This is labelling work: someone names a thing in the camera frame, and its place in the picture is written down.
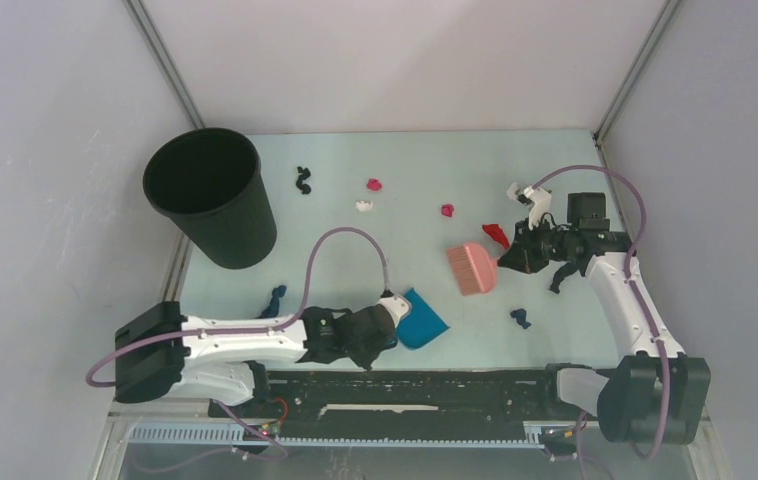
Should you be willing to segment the red paper scrap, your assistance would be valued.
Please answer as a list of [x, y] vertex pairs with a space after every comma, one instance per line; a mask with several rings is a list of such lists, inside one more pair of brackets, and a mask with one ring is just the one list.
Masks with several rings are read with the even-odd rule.
[[489, 238], [499, 244], [504, 250], [508, 250], [510, 248], [510, 241], [499, 224], [483, 224], [481, 226], [481, 229]]
[[376, 178], [370, 178], [366, 183], [366, 188], [373, 192], [379, 192], [383, 189], [383, 184]]

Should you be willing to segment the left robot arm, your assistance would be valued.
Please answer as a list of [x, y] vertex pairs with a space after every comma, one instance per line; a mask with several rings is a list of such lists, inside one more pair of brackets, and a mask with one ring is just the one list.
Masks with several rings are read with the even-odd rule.
[[214, 320], [184, 315], [161, 302], [115, 333], [117, 402], [209, 398], [259, 416], [271, 403], [266, 368], [341, 359], [368, 370], [396, 346], [396, 327], [411, 313], [404, 298], [386, 296], [358, 311], [308, 307], [287, 317]]

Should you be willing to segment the blue paper scrap left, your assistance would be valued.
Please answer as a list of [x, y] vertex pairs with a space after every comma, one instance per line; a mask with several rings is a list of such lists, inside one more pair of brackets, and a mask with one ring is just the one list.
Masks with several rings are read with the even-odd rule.
[[259, 319], [276, 318], [280, 313], [281, 300], [286, 295], [287, 286], [278, 285], [271, 290], [270, 299], [267, 306], [259, 314]]

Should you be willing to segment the pink hand brush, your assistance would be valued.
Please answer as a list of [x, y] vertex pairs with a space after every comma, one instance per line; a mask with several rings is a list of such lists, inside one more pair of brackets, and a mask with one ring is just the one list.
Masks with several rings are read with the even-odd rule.
[[445, 250], [445, 256], [462, 296], [491, 292], [497, 284], [497, 260], [480, 244], [466, 242]]

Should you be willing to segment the black trash bin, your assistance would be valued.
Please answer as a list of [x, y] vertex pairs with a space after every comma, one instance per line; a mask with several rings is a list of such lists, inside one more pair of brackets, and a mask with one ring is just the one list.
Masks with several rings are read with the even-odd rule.
[[203, 128], [179, 135], [150, 158], [142, 187], [154, 210], [222, 268], [252, 267], [276, 244], [261, 158], [241, 133]]

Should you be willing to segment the black paper scrap right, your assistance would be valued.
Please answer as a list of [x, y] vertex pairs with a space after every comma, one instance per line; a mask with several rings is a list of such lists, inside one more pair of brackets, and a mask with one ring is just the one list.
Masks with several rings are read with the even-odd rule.
[[580, 271], [580, 265], [576, 262], [565, 262], [553, 274], [548, 290], [554, 294], [560, 293], [561, 284], [570, 276]]

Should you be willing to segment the white paper scrap right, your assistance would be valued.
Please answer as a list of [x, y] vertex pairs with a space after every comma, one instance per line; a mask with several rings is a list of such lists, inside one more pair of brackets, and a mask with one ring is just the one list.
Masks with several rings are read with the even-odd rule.
[[506, 195], [512, 201], [517, 201], [523, 194], [523, 188], [517, 183], [512, 182], [506, 190]]

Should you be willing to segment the red paper scrap upper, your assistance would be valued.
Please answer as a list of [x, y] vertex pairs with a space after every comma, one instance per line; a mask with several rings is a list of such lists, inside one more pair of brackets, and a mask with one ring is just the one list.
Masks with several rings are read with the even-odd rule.
[[373, 192], [379, 192], [383, 189], [383, 184], [376, 178], [370, 178], [366, 183], [366, 188]]

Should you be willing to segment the dark blue paper scrap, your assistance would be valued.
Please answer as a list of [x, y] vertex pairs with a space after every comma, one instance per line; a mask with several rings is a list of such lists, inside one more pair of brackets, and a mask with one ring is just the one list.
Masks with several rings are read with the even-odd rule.
[[523, 308], [515, 309], [510, 312], [510, 317], [515, 323], [522, 329], [526, 330], [532, 326], [531, 322], [527, 318], [527, 311]]

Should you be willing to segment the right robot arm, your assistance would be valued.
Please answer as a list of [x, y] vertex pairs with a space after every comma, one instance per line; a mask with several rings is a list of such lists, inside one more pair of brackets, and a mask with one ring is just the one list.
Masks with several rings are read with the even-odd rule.
[[613, 231], [602, 193], [572, 193], [567, 221], [547, 220], [551, 195], [527, 187], [519, 195], [527, 219], [498, 266], [524, 274], [560, 263], [550, 284], [582, 276], [598, 298], [621, 360], [610, 373], [550, 364], [536, 392], [540, 411], [561, 418], [577, 407], [596, 418], [610, 442], [687, 445], [693, 442], [711, 381], [707, 362], [687, 355], [672, 337], [643, 283], [627, 233]]

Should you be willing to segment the blue dustpan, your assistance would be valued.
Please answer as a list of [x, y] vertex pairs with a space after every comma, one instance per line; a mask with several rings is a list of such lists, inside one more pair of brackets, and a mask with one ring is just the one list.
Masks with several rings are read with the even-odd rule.
[[409, 314], [401, 319], [396, 328], [400, 344], [410, 350], [423, 348], [450, 330], [450, 326], [411, 288], [404, 298], [411, 306]]

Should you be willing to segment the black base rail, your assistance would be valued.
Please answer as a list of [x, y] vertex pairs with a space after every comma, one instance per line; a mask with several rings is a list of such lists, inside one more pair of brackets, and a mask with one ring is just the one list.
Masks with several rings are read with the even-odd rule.
[[535, 424], [573, 424], [542, 370], [272, 371], [245, 421], [283, 419], [281, 439], [392, 443], [519, 443]]

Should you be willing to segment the red paper scrap lower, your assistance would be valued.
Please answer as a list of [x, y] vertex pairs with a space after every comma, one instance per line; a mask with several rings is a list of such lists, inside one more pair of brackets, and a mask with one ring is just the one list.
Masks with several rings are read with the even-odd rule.
[[510, 248], [510, 241], [499, 224], [483, 224], [481, 226], [481, 229], [489, 238], [499, 244], [504, 250], [508, 250]]

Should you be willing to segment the white paper scrap centre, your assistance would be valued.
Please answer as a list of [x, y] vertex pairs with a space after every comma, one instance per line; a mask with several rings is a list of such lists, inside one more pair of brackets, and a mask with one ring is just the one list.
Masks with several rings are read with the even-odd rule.
[[369, 212], [373, 210], [374, 203], [372, 201], [358, 200], [355, 202], [355, 208], [359, 212]]

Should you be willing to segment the black paper scrap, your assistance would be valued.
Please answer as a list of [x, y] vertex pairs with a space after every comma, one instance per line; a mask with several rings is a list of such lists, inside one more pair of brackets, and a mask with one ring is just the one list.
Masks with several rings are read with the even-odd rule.
[[312, 173], [309, 168], [302, 166], [297, 167], [297, 179], [295, 186], [303, 195], [309, 195], [312, 192], [311, 186], [307, 183], [307, 180], [311, 177], [311, 175]]
[[570, 276], [580, 271], [580, 265], [576, 262], [565, 262], [553, 274], [548, 290], [554, 294], [560, 293], [561, 284]]

